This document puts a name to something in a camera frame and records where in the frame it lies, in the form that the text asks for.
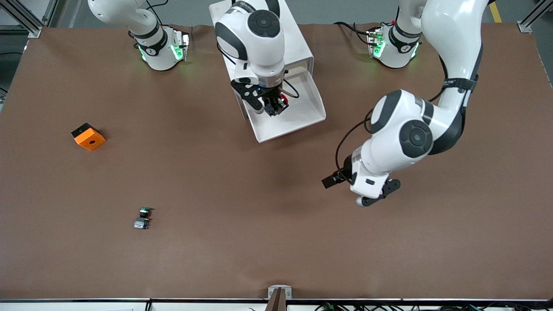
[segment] white tray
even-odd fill
[[[237,95],[238,104],[244,115],[249,120],[255,138],[262,143],[270,139],[297,131],[301,128],[313,125],[326,119],[325,107],[322,103],[319,90],[311,76],[313,72],[313,54],[305,41],[288,5],[284,0],[279,0],[280,22],[284,31],[284,61],[285,68],[289,71],[286,80],[290,82],[300,94],[298,99],[288,97],[289,107],[281,114],[269,117],[265,112],[258,115],[249,104],[242,101]],[[224,0],[209,6],[213,24],[231,7],[231,0]],[[234,64],[224,58],[227,65],[230,81],[234,79]],[[283,88],[294,94],[294,91],[286,84]]]

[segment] orange block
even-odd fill
[[[88,123],[83,124],[81,127],[71,132],[71,134],[77,144],[88,151],[98,148],[106,141],[98,130]]]

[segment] gray floor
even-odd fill
[[[157,7],[156,12],[164,23],[179,25],[211,25],[207,10],[209,4],[219,0],[169,0]],[[151,0],[151,4],[162,0]],[[331,24],[337,21],[347,23],[368,23],[391,20],[397,10],[397,2],[390,0],[287,0],[296,21],[300,24]],[[535,0],[497,0],[497,7],[504,23],[515,23],[527,15]],[[493,22],[492,14],[486,10],[484,22]],[[96,19],[90,12],[87,0],[67,0],[61,12],[58,27],[116,27]],[[538,50],[545,68],[553,75],[553,12],[546,13],[532,26],[538,39]],[[0,53],[22,51],[26,38],[23,36],[0,35]],[[516,42],[509,48],[516,48]],[[9,88],[19,55],[0,55],[0,87]]]

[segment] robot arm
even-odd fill
[[[90,10],[104,23],[123,25],[138,43],[142,59],[155,70],[171,69],[184,60],[188,35],[161,26],[154,14],[139,9],[145,0],[88,0]]]
[[[348,181],[360,195],[357,203],[368,206],[399,187],[399,181],[390,183],[390,173],[453,147],[463,131],[468,98],[476,85],[486,5],[487,0],[425,3],[422,31],[446,71],[439,104],[404,90],[384,96],[371,116],[372,137],[346,159],[344,168],[323,180],[326,188]]]
[[[231,85],[257,114],[282,113],[284,33],[278,0],[236,1],[215,24],[221,52],[235,64]]]
[[[422,35],[422,10],[427,0],[398,0],[398,14],[392,24],[383,24],[369,34],[371,57],[390,68],[400,68],[415,57]]]

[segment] table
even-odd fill
[[[301,31],[327,119],[258,144],[212,27],[166,72],[125,29],[43,29],[0,114],[0,298],[246,298],[275,283],[297,298],[550,298],[553,91],[535,39],[483,25],[462,138],[362,209],[320,182],[336,144],[387,92],[437,93],[437,54],[423,44],[393,70],[347,29]],[[93,152],[70,135],[84,122],[107,138]],[[141,206],[148,230],[132,228]]]

